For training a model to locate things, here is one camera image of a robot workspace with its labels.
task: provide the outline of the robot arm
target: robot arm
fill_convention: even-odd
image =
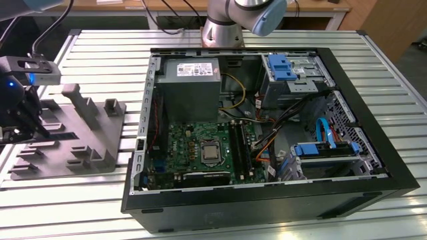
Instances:
[[[0,0],[0,22],[57,7],[63,0]]]
[[[286,10],[286,0],[211,0],[202,33],[205,46],[242,47],[242,27],[261,37],[267,36],[278,27]]]

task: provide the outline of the aluminum table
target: aluminum table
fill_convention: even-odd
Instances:
[[[326,47],[354,83],[421,188],[384,200],[346,218],[203,231],[150,234],[121,213],[129,158],[135,149],[151,48],[201,47],[201,32],[170,36],[158,30],[83,30],[70,35],[57,62],[62,82],[79,83],[95,102],[127,104],[118,168],[113,173],[13,181],[9,169],[25,145],[0,156],[0,239],[420,239],[427,236],[427,103],[369,36],[354,31],[245,32],[247,47]],[[59,86],[45,99],[69,103]]]

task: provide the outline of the sticker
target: sticker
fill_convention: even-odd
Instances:
[[[305,69],[302,67],[299,67],[299,68],[294,68],[294,73],[303,74],[306,72],[305,72]]]
[[[277,170],[274,169],[273,166],[269,166],[267,171],[274,177],[277,176]]]
[[[339,8],[339,7],[337,7],[337,8],[334,8],[334,11],[350,11],[350,8]]]
[[[177,76],[214,76],[213,63],[182,63],[178,65]]]
[[[125,9],[135,9],[135,10],[145,10],[143,6],[126,6]]]
[[[257,99],[255,100],[255,107],[258,108],[258,109],[262,109],[262,100],[259,100],[259,99]]]

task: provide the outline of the blue latch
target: blue latch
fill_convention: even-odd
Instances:
[[[302,149],[302,152],[305,153],[305,155],[318,155],[319,154],[317,144],[310,143],[310,144],[302,144],[299,146],[301,146],[301,149]]]
[[[301,145],[297,145],[294,149],[295,149],[295,154],[297,154],[297,156],[303,155],[303,150],[302,150]]]
[[[352,148],[354,150],[354,153],[358,154],[361,152],[360,144],[353,141],[350,145],[352,145]]]
[[[295,81],[299,78],[293,72],[293,63],[289,61],[285,54],[270,54],[269,63],[274,74],[274,80]]]

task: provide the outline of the wooden table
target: wooden table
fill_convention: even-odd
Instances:
[[[190,4],[198,10],[202,16],[207,15],[209,0],[189,0]],[[353,7],[341,0],[339,4],[330,3],[327,0],[298,0],[299,17],[325,17],[330,18],[326,30],[338,30],[345,15],[352,11]],[[174,16],[173,11],[167,8],[162,0],[146,0],[149,9],[155,17]],[[183,0],[167,0],[181,16],[195,16],[195,12],[183,2]],[[61,16],[69,3],[53,8],[43,13],[35,13],[33,16]],[[75,0],[74,8],[70,16],[146,16],[141,1],[126,0],[122,4],[98,5],[97,0]],[[295,2],[287,6],[285,17],[297,15],[298,6]],[[158,26],[149,18],[150,29],[158,29]]]

